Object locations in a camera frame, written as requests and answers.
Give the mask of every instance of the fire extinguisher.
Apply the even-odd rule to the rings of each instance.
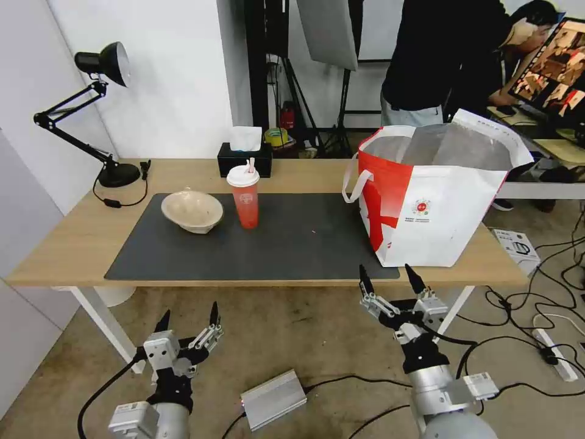
[[[280,127],[286,130],[294,128],[294,109],[291,101],[286,101],[280,111]]]

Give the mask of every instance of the white table leg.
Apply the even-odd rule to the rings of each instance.
[[[124,361],[130,362],[136,353],[136,346],[132,343],[118,320],[112,315],[102,298],[93,287],[67,287],[79,301],[90,318],[97,324],[104,335],[114,345]],[[145,362],[135,364],[132,370],[142,373]]]
[[[461,290],[459,293],[454,292],[454,294],[452,294],[451,297],[448,298],[446,301],[443,300],[445,302],[445,305],[449,307],[449,311],[445,318],[443,319],[443,322],[441,322],[439,329],[437,330],[439,334],[442,335],[445,333],[445,331],[447,330],[447,328],[449,327],[449,325],[451,324],[459,310],[461,310],[463,304],[465,303],[465,301],[467,300],[467,298],[469,297],[474,288],[475,288],[474,286],[467,286],[463,288],[463,290]]]

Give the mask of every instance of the shopping bag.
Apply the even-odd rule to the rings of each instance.
[[[475,233],[508,171],[530,163],[511,129],[459,110],[450,124],[386,126],[353,158],[359,177],[347,203],[360,215],[382,266],[452,266]]]

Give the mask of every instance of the tape roll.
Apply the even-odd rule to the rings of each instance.
[[[288,131],[284,128],[270,128],[264,133],[264,141],[273,148],[283,146],[288,143]]]

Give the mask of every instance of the desk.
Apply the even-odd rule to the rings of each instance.
[[[518,110],[514,116],[508,116],[500,113],[495,107],[487,109],[493,119],[512,129],[515,126],[537,123],[534,118]],[[529,139],[531,144],[528,148],[557,160],[568,169],[585,166],[585,149],[572,142],[568,132],[558,130],[557,133],[559,138]],[[585,183],[507,182],[502,186],[498,196],[508,199],[585,199]]]
[[[261,179],[262,193],[339,193],[349,160],[274,160],[272,177]],[[153,194],[183,190],[186,186],[207,193],[230,193],[219,177],[216,160],[153,160],[149,194],[139,205],[111,209],[89,192],[31,255],[8,277],[14,286],[66,286],[90,317],[129,361],[136,348],[105,306],[94,287],[284,287],[356,286],[358,279],[338,280],[247,280],[247,281],[119,281],[104,279]],[[126,188],[101,189],[100,195],[122,202],[138,199],[141,182]],[[527,280],[491,233],[480,225],[461,258],[452,268],[420,268],[417,272],[433,288],[459,287],[451,311],[438,326],[444,332],[473,291],[473,285],[522,287]],[[399,279],[374,280],[375,285],[408,286],[404,269]]]

